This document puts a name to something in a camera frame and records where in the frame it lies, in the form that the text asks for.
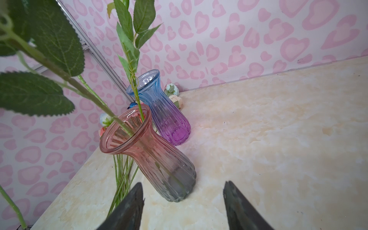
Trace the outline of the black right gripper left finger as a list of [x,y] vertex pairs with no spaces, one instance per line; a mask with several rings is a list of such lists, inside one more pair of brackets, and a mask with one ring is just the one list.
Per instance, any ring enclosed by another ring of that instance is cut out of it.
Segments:
[[144,199],[142,183],[138,182],[98,230],[139,230]]

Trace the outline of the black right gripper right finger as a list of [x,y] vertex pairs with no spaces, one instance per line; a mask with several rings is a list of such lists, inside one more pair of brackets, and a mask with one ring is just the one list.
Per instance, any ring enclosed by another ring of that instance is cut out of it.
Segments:
[[232,181],[223,190],[230,230],[274,230]]

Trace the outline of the pink rosebud stem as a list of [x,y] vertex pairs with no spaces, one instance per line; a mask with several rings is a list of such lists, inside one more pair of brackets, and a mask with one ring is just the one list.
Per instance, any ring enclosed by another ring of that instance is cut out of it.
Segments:
[[134,133],[76,77],[84,71],[81,43],[56,1],[1,1],[1,56],[25,54],[61,78],[33,71],[1,73],[1,108],[29,116],[60,116],[74,111],[64,88],[78,92],[105,111],[129,135]]

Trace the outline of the pink white peony spray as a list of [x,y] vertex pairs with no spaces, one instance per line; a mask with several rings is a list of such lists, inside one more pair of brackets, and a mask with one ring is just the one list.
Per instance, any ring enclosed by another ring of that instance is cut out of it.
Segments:
[[9,197],[9,195],[6,193],[6,191],[4,190],[3,187],[1,187],[1,195],[4,197],[4,199],[7,201],[7,203],[9,204],[9,206],[13,209],[13,211],[17,215],[17,218],[20,221],[20,228],[18,228],[18,229],[20,229],[20,230],[27,230],[28,225],[27,225],[26,221],[24,220],[23,215],[22,215],[20,209],[13,202],[13,200]]

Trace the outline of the pink grey glass vase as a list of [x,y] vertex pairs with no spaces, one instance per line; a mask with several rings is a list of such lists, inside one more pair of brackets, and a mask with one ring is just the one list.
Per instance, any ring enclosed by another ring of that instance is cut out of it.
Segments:
[[196,184],[194,164],[174,145],[154,132],[150,108],[133,107],[119,116],[127,131],[113,122],[101,137],[100,150],[133,158],[155,188],[169,202],[187,198]]

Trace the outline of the blue purple glass vase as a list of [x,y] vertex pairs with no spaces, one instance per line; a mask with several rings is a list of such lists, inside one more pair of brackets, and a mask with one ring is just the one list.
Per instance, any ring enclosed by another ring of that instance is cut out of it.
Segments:
[[184,143],[191,132],[187,118],[164,94],[160,85],[160,71],[154,69],[137,77],[140,101],[148,105],[152,119],[161,136],[174,146]]

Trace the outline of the dark blue small flower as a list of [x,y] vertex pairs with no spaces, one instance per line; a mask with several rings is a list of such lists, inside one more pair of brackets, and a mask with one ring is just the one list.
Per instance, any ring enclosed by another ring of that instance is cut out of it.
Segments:
[[138,104],[136,102],[131,102],[130,105],[128,106],[128,109],[133,108],[135,106],[137,106]]

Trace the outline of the aluminium corner frame post left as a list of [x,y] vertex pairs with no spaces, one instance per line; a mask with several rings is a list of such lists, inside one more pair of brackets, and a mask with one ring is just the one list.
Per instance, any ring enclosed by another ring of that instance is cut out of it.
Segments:
[[98,50],[95,44],[91,41],[82,27],[77,23],[77,21],[73,18],[71,13],[68,11],[67,7],[63,4],[62,1],[57,0],[58,5],[63,10],[64,14],[67,16],[68,20],[72,24],[73,28],[76,30],[78,36],[83,42],[82,49],[84,51],[88,51],[95,58],[98,64],[102,67],[102,69],[107,73],[110,79],[114,82],[117,88],[124,94],[124,96],[130,101],[134,102],[134,99],[126,93],[126,86],[124,85],[122,79],[117,75],[117,73],[113,70],[113,68],[109,65],[107,60],[103,57],[102,53]]

